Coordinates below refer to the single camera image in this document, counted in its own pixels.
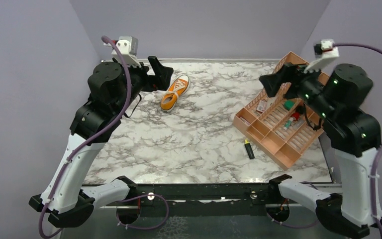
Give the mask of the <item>white shoelace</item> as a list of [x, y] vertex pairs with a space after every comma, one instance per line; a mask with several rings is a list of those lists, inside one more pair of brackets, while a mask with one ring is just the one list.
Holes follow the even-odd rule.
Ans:
[[173, 98], [174, 96], [176, 96], [176, 98], [179, 98], [179, 96], [181, 96], [186, 91], [188, 85], [188, 80], [181, 78], [176, 79], [164, 95], [164, 99], [169, 97]]

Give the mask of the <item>orange canvas sneaker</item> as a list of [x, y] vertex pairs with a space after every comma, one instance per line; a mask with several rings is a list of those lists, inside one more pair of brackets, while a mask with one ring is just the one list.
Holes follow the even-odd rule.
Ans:
[[163, 111], [170, 112], [176, 105], [179, 98], [185, 94], [190, 86], [188, 75], [177, 77], [162, 96], [160, 107]]

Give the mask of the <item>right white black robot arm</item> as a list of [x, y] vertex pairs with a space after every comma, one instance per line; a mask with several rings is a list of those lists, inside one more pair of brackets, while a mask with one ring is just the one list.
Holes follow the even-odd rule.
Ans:
[[282, 84], [290, 86], [285, 99], [301, 99], [320, 118], [340, 168], [342, 193], [325, 193], [297, 182], [288, 175], [270, 180], [268, 198], [275, 203], [290, 199], [314, 212], [329, 231], [361, 239], [370, 227], [382, 227], [382, 211], [370, 181], [373, 160], [382, 144], [381, 126], [360, 105], [373, 87], [359, 66], [337, 65], [327, 83], [320, 72], [307, 72], [306, 64], [285, 63], [276, 73], [259, 78], [267, 95], [274, 97]]

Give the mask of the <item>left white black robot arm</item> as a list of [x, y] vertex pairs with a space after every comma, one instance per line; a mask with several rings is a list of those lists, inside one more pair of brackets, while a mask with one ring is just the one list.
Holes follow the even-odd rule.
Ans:
[[140, 92], [168, 89], [173, 69], [162, 65], [157, 57], [148, 57], [149, 66], [124, 69], [120, 62], [98, 64], [88, 78], [91, 91], [87, 102], [75, 113], [70, 126], [66, 151], [46, 190], [30, 198], [30, 206], [49, 215], [57, 228], [81, 226], [94, 209], [121, 201], [136, 200], [137, 185], [125, 176], [108, 184], [83, 188], [92, 162], [120, 125], [118, 118]]

